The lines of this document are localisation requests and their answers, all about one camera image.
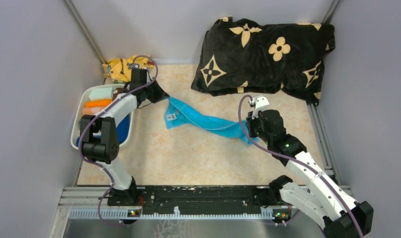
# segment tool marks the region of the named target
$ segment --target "white wall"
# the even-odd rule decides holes
[[[151,54],[198,63],[206,31],[220,17],[259,24],[321,22],[332,0],[73,0],[106,60]]]
[[[60,0],[0,1],[0,238],[46,238],[79,159],[69,142],[101,67]]]
[[[341,179],[375,209],[371,238],[401,238],[401,0],[344,1],[319,106]]]

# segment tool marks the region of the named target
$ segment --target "black blanket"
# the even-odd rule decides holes
[[[329,24],[261,26],[221,18],[206,32],[191,88],[213,96],[282,89],[318,104],[323,55],[335,48],[334,31]]]

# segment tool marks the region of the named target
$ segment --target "white plastic bin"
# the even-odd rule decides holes
[[[123,84],[106,84],[106,85],[100,85],[100,86],[95,86],[92,88],[88,88],[81,97],[81,101],[79,102],[79,107],[78,110],[76,111],[75,115],[75,121],[73,122],[73,127],[72,127],[72,135],[70,136],[70,144],[72,145],[73,148],[78,149],[76,146],[76,140],[79,137],[79,120],[82,118],[82,109],[85,107],[85,103],[89,101],[89,94],[91,93],[92,90],[96,88],[109,88],[111,87],[113,90],[116,88],[122,88]],[[130,141],[130,135],[132,132],[132,126],[133,126],[133,112],[130,113],[130,119],[129,119],[129,133],[127,134],[127,138],[123,143],[120,144],[120,148],[126,146],[129,141]]]

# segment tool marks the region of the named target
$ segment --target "white tag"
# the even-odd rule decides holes
[[[175,120],[175,119],[177,119],[177,116],[175,115],[175,113],[167,115],[167,120]]]

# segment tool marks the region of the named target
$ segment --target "table top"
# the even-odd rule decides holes
[[[158,83],[167,93],[204,115],[238,121],[238,103],[245,94],[213,97],[192,90],[196,68],[192,64],[159,65]],[[296,136],[323,167],[306,102],[282,91],[264,96],[270,109],[280,112],[287,133]],[[260,185],[280,175],[302,184],[270,154],[239,139],[221,137],[190,124],[168,130],[164,121],[167,107],[168,100],[163,100],[135,110],[130,143],[119,151],[125,168],[138,185]],[[246,101],[243,117],[249,111]],[[83,163],[78,185],[109,183],[98,167]]]

